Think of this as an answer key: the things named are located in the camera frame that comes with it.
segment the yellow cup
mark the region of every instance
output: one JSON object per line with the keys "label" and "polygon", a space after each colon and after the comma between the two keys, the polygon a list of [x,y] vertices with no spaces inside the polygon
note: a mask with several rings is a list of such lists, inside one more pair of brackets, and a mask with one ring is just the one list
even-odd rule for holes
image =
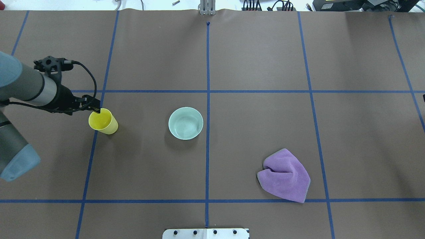
{"label": "yellow cup", "polygon": [[92,112],[88,117],[88,124],[92,129],[104,134],[113,134],[118,129],[118,122],[105,108],[100,109],[100,114]]}

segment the metal bracket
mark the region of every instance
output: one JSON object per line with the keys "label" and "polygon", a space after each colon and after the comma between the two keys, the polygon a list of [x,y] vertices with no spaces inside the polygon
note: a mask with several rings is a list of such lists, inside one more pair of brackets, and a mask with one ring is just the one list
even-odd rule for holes
{"label": "metal bracket", "polygon": [[199,13],[201,15],[215,15],[215,0],[201,0]]}
{"label": "metal bracket", "polygon": [[162,234],[162,239],[249,239],[249,229],[167,229]]}

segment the light blue joint cover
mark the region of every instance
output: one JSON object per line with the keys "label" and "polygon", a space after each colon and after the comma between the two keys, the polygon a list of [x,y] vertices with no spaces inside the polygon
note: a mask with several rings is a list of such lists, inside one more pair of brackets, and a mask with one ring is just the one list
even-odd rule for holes
{"label": "light blue joint cover", "polygon": [[10,182],[28,172],[40,163],[41,159],[34,148],[27,144],[9,162],[0,174],[0,178]]}
{"label": "light blue joint cover", "polygon": [[22,73],[22,63],[15,57],[0,51],[0,87],[16,81]]}

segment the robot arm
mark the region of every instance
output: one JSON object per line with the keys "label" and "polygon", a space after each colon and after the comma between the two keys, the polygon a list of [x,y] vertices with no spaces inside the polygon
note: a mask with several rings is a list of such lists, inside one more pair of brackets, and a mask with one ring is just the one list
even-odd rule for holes
{"label": "robot arm", "polygon": [[[100,101],[95,98],[96,81],[84,65],[51,56],[34,63],[37,71],[0,51],[0,178],[8,182],[35,167],[40,157],[2,113],[2,107],[17,104],[68,115],[81,110],[100,113]],[[76,97],[61,84],[62,71],[71,70],[73,64],[81,65],[92,77],[95,84],[93,96]],[[28,104],[11,102],[10,98]]]}

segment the plastic cup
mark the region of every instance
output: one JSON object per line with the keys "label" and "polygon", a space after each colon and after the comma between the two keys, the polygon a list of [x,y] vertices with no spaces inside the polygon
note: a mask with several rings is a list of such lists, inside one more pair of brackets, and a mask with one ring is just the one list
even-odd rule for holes
{"label": "plastic cup", "polygon": [[191,107],[182,107],[174,111],[168,120],[168,128],[177,139],[190,140],[195,138],[204,126],[204,120],[199,111]]}
{"label": "plastic cup", "polygon": [[88,117],[88,124],[92,129],[104,134],[113,134],[118,129],[115,117],[105,108],[100,109],[100,114],[92,112]]}

